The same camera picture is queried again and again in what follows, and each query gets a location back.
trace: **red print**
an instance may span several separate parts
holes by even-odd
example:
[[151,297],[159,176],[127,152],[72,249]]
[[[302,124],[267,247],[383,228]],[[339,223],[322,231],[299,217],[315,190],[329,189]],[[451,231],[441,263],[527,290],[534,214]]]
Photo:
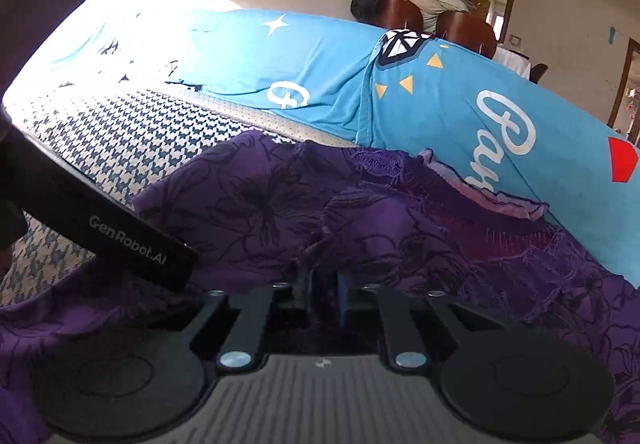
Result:
[[609,138],[613,182],[629,182],[638,164],[638,153],[634,145],[616,137]]

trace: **purple dress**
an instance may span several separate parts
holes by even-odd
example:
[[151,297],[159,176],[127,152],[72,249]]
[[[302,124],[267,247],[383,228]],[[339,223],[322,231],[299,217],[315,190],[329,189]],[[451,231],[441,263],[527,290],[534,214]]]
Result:
[[296,345],[309,350],[329,334],[322,330],[331,324],[338,269],[409,296],[441,289],[589,347],[616,380],[603,439],[640,441],[638,294],[545,222],[544,205],[482,193],[428,154],[278,144],[255,131],[195,157],[133,203],[198,252],[189,290],[168,293],[95,260],[0,310],[0,442],[48,437],[31,402],[28,364],[66,336],[209,289],[245,293],[290,280],[303,267],[314,270],[314,301],[325,309]]

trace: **houndstooth fabric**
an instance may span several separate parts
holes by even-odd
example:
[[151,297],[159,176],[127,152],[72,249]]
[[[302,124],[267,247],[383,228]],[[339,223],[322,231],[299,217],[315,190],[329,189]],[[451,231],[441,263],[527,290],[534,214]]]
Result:
[[[255,127],[151,90],[84,94],[60,90],[6,103],[22,124],[114,199],[129,198],[217,142]],[[289,141],[271,134],[277,142]],[[0,304],[46,290],[92,257],[86,249],[28,217]]]

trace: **metal bolt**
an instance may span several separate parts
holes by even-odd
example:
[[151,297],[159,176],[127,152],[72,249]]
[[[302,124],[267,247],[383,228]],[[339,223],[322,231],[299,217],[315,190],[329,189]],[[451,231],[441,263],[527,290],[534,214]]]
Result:
[[427,356],[420,352],[402,352],[396,356],[396,364],[402,368],[420,368],[427,362]]
[[242,352],[242,350],[233,350],[231,352],[225,352],[220,356],[218,362],[226,368],[242,368],[251,363],[251,354]]

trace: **round black disc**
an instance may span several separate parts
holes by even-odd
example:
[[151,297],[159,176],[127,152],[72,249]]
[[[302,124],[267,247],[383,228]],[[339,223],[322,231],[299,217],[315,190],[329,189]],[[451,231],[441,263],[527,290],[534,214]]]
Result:
[[528,330],[471,334],[440,384],[473,426],[516,442],[593,431],[613,398],[613,379],[590,352]]
[[202,364],[176,334],[120,329],[65,344],[33,371],[34,400],[55,429],[121,439],[171,424],[204,393]]

